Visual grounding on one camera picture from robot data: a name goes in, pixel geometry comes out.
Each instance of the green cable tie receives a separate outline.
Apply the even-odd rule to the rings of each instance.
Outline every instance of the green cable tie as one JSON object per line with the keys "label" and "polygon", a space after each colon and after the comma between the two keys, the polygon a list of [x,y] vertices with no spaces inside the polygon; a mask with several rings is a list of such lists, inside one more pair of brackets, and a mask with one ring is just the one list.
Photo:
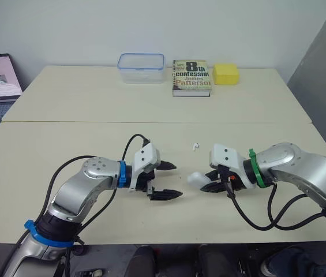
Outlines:
{"label": "green cable tie", "polygon": [[256,154],[254,152],[254,149],[251,148],[249,150],[249,156],[250,156],[250,160],[251,160],[251,166],[253,167],[253,171],[255,173],[255,177],[256,177],[256,180],[257,180],[257,185],[259,187],[261,187],[262,189],[266,188],[267,186],[265,185],[261,175],[260,175],[260,171],[259,171],[259,168],[258,168],[258,165],[257,165],[257,161],[256,161]]}

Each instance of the silver robotic arm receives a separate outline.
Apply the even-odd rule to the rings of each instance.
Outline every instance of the silver robotic arm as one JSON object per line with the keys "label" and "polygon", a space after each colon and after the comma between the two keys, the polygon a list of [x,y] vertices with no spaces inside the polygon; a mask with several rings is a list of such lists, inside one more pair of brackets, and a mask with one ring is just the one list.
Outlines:
{"label": "silver robotic arm", "polygon": [[292,143],[280,143],[256,154],[265,179],[289,182],[326,208],[326,157],[307,153]]}
{"label": "silver robotic arm", "polygon": [[250,149],[249,156],[246,159],[235,149],[215,144],[210,153],[210,166],[215,170],[206,175],[195,172],[188,176],[188,183],[204,192],[229,188],[228,196],[234,198],[235,190],[289,182],[315,201],[326,217],[325,156],[307,153],[292,143],[275,144],[257,154]]}
{"label": "silver robotic arm", "polygon": [[28,220],[25,227],[29,234],[16,250],[8,264],[4,277],[29,276],[23,266],[33,260],[55,261],[53,272],[58,261],[68,247],[71,247],[80,230],[82,221],[96,203],[104,190],[130,188],[130,191],[142,191],[151,200],[169,200],[182,195],[176,190],[155,191],[151,185],[154,169],[171,170],[176,167],[160,160],[159,151],[148,143],[134,156],[131,166],[123,160],[115,161],[101,157],[86,160],[81,170],[69,178],[59,189],[47,212],[36,224]]}

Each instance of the black cable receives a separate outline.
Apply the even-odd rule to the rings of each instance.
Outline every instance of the black cable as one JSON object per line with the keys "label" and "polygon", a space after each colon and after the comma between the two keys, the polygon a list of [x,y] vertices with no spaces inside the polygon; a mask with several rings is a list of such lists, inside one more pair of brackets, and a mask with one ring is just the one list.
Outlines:
{"label": "black cable", "polygon": [[[306,194],[299,194],[298,196],[295,196],[294,198],[292,198],[289,202],[294,203],[297,200],[299,200],[301,198],[304,198],[304,197],[307,197],[307,195]],[[269,198],[269,202],[268,202],[268,217],[269,217],[269,220],[271,222],[273,221],[273,216],[272,216],[272,201],[273,201],[273,198],[274,198],[274,195]],[[310,223],[311,221],[313,221],[313,220],[315,220],[317,218],[320,218],[322,216],[324,216],[324,214],[317,213],[315,215],[312,215],[312,216],[308,217],[307,219],[304,219],[302,222],[299,222],[299,223],[297,223],[295,225],[280,226],[280,225],[276,224],[274,227],[276,227],[279,230],[283,230],[283,231],[291,231],[291,230],[298,229],[298,228],[300,228],[300,227],[302,227],[302,226]]]}
{"label": "black cable", "polygon": [[71,247],[68,247],[65,251],[65,277],[70,277],[70,251]]}
{"label": "black cable", "polygon": [[[53,174],[53,177],[50,180],[50,183],[48,184],[48,188],[47,188],[47,192],[46,192],[46,197],[45,197],[45,201],[42,205],[42,209],[40,211],[40,214],[38,215],[36,221],[35,221],[35,226],[37,225],[38,221],[41,219],[41,217],[44,215],[47,205],[48,205],[48,201],[50,200],[50,195],[51,195],[51,191],[53,189],[54,186],[54,182],[56,177],[58,176],[59,172],[66,167],[67,165],[69,165],[70,163],[73,163],[76,160],[80,160],[80,159],[84,159],[84,158],[93,158],[94,156],[91,155],[84,155],[84,156],[78,156],[75,157],[73,159],[68,160],[67,162],[65,162],[64,164],[62,164]],[[24,238],[28,235],[29,230],[26,230],[24,232],[24,234],[18,239],[18,241],[15,243],[15,245],[13,246],[13,248],[11,249],[10,253],[8,254],[8,256],[6,257],[5,261],[3,262],[1,268],[0,268],[0,277],[4,274],[6,267],[8,266],[9,261],[11,260],[11,258],[14,255],[14,252],[20,247],[21,243],[23,242]]]}
{"label": "black cable", "polygon": [[124,152],[123,152],[123,155],[122,155],[122,160],[124,160],[124,159],[126,158],[126,154],[127,154],[127,150],[128,150],[129,144],[132,142],[132,140],[133,140],[135,137],[141,137],[141,138],[144,140],[143,146],[145,146],[147,143],[150,142],[150,141],[149,141],[147,138],[145,138],[142,134],[134,134],[134,135],[129,139],[129,141],[128,141],[127,144],[126,144],[126,148],[124,149]]}
{"label": "black cable", "polygon": [[[253,223],[246,215],[245,213],[243,212],[243,210],[241,210],[240,206],[238,205],[237,203],[237,200],[235,199],[235,194],[229,189],[229,186],[226,182],[224,182],[224,186],[226,187],[226,190],[228,192],[228,197],[232,200],[235,208],[237,209],[238,213],[242,216],[242,218],[250,225],[252,226],[254,229],[256,230],[259,230],[259,231],[268,231],[270,230],[271,228],[275,227],[277,225],[277,223],[280,221],[280,219],[282,218],[282,216],[284,215],[284,213],[287,211],[287,209],[294,203],[296,202],[297,200],[299,200],[300,198],[303,198],[305,197],[304,194],[300,194],[298,196],[295,196],[294,198],[292,198],[289,202],[286,203],[286,205],[284,205],[284,207],[281,209],[281,211],[279,212],[279,214],[276,216],[276,218],[274,220],[271,221],[271,224],[267,225],[267,226],[258,226],[256,225],[255,223]],[[275,194],[275,190],[276,190],[276,187],[273,187],[273,190],[272,190],[272,193],[269,197],[269,202],[268,203],[271,203],[271,200],[273,199],[274,197],[274,194]],[[297,229],[297,228],[300,228],[306,224],[308,224],[309,222],[319,218],[323,216],[322,213],[319,213],[319,214],[315,214],[315,215],[312,215],[311,217],[305,219],[304,221],[298,223],[298,224],[295,224],[295,225],[292,225],[292,226],[288,226],[288,227],[283,227],[283,226],[280,226],[280,227],[283,227],[285,230],[294,230],[294,229]]]}
{"label": "black cable", "polygon": [[308,223],[310,223],[311,221],[313,221],[313,220],[315,220],[317,218],[321,218],[322,216],[324,216],[324,214],[321,213],[321,212],[319,212],[319,213],[317,213],[315,215],[312,215],[312,216],[308,217],[307,219],[304,219],[302,222],[299,222],[299,223],[297,223],[295,225],[291,225],[291,226],[279,226],[280,228],[278,228],[278,229],[283,230],[283,231],[296,230],[296,229],[299,229],[299,228],[307,225]]}

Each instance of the floor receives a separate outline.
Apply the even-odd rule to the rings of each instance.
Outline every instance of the floor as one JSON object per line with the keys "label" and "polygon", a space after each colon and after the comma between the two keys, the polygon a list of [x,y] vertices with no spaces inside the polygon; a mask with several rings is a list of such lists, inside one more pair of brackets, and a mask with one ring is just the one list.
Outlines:
{"label": "floor", "polygon": [[[318,264],[326,263],[326,242],[303,242],[294,244],[220,244],[217,247],[226,255],[238,276],[261,276],[257,272],[258,265],[270,253],[290,245],[304,248],[311,258]],[[12,245],[0,244],[0,265]],[[158,277],[191,277],[196,244],[165,244],[151,245],[158,255]],[[90,245],[83,256],[71,257],[71,276],[78,271],[93,268],[102,268],[105,277],[124,276],[125,269],[134,251],[139,245]],[[239,261],[248,264],[250,270],[246,275],[239,271]]]}

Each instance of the book cover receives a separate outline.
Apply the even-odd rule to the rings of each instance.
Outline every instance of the book cover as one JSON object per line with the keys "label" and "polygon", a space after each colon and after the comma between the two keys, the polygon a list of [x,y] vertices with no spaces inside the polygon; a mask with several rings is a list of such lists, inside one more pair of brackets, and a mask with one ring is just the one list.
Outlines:
{"label": "book cover", "polygon": [[173,96],[209,96],[210,90],[206,61],[173,61]]}

